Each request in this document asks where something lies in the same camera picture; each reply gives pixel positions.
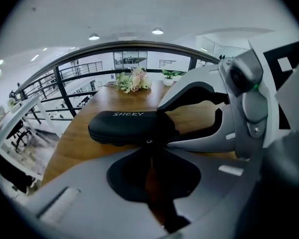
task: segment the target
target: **black carrying case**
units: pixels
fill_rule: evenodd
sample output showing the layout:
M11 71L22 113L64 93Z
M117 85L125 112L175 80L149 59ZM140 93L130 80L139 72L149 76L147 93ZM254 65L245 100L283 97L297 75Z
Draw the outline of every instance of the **black carrying case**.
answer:
M97 114L89 124L92 139L113 145L165 144L178 134L164 112L113 112Z

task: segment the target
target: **white wall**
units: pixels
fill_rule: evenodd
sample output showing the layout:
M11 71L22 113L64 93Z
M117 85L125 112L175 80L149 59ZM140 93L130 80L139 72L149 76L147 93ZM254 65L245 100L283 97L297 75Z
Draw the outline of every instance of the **white wall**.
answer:
M148 52L148 67L147 68L158 69L160 60L185 61L188 63L188 66L189 66L190 58L185 57L185 56L180 56L177 54L149 51Z
M176 40L173 42L174 44L181 45L187 48L191 49L197 49L196 48L196 37L195 36L186 36L179 40Z
M137 51L127 51L123 52L123 58L137 58L138 57L138 52Z
M147 59L141 61L141 62L139 63L139 66L140 66L140 67L145 67L145 68L147 68L147 61L148 61Z
M102 62L103 71L114 70L114 60L113 60L113 53L103 53L98 55L93 55L85 58L81 58L80 64L88 64L93 62Z
M147 58L148 52L147 51L139 51L140 58Z
M196 49L197 50L212 56L213 52L214 52L214 46L215 46L215 42L203 37L202 35L196 36Z
M60 65L60 66L59 66L59 70L63 70L63 69L68 68L68 67L71 67L70 62L65 63L65 64L63 64L63 65Z
M213 56L216 58L219 58L220 55L225 55L225 57L236 57L245 51L247 51L247 49L215 44Z
M248 39L266 32L224 31L205 34L202 37L222 46L250 49Z
M180 60L173 62L171 64L165 65L164 67L161 67L159 71L165 69L165 70L172 70L172 71L181 71L181 72L187 72L189 66L189 61L186 60ZM148 78L153 81L162 81L164 79L164 75L162 73L147 73ZM181 76L175 76L173 79L174 81L178 81Z
M9 100L9 93L11 90L16 90L17 83L25 82L30 76L32 76L40 68L27 68L19 70L17 73L12 73L9 77L4 78L0 81L0 105L7 108L7 101Z

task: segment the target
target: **metal railing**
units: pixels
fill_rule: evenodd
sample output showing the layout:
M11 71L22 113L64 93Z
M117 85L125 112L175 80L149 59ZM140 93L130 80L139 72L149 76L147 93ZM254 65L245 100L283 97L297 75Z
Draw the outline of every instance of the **metal railing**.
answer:
M197 60L203 60L211 63L218 63L219 59L212 57L206 53L190 49L187 47L162 43L162 42L150 42L150 41L119 41L119 42L110 42L102 43L99 45L89 46L82 48L76 51L73 51L67 55L64 55L53 62L49 63L38 72L33 74L23 85L21 85L17 90L16 94L21 95L21 99L27 99L34 95L40 95L41 102L48 102L58 99L63 99L66 107L61 109L52 109L47 110L49 112L58 112L58 111L69 111L73 117L76 116L76 111L80 110L81 107L73 107L69 98L85 95L94 95L97 91L89 92L80 92L75 94L68 95L66 93L65 87L70 82L91 76L121 73L121 72L130 72L129 69L105 69L103 70L102 62L94 62L89 64L75 65L69 68L59 70L59 66L76 61L77 59L88 57L101 53L116 52L116 51L155 51L155 52L165 52L172 53L177 55L182 55L190 57L188 70L194 69L196 67ZM161 70L149 69L147 72L151 73L160 73ZM50 97L53 93L59 91L60 96ZM36 111L33 109L31 113L34 116L34 119L37 119L40 123L41 118L36 116ZM54 120L71 120L72 118L56 118Z
M170 65L171 63L176 62L176 60L160 60L159 68L164 67L165 65Z

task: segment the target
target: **white ceiling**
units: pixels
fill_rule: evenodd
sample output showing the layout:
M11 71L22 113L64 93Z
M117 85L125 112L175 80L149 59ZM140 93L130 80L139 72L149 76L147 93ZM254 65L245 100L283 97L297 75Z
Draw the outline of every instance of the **white ceiling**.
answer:
M151 33L157 26L163 35ZM57 50L120 38L179 43L205 33L295 26L279 0L22 0L0 31L1 68L8 74L33 66L36 54L40 65ZM92 33L100 39L89 41Z

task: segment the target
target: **green leaves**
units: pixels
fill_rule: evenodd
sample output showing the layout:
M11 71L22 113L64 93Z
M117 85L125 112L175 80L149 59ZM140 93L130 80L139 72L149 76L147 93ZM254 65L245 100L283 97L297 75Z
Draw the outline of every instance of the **green leaves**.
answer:
M167 78L167 79L173 79L174 76L178 76L178 75L182 76L185 74L185 72L179 72L179 71L171 72L171 71L167 71L167 70L162 70L161 73L164 74L166 76L165 78Z
M151 87L151 81L146 76L146 69L144 67L137 67L131 70L129 75L124 72L116 75L115 84L118 85L120 90L125 90L124 93L128 93L131 90L133 92L139 89L149 89Z

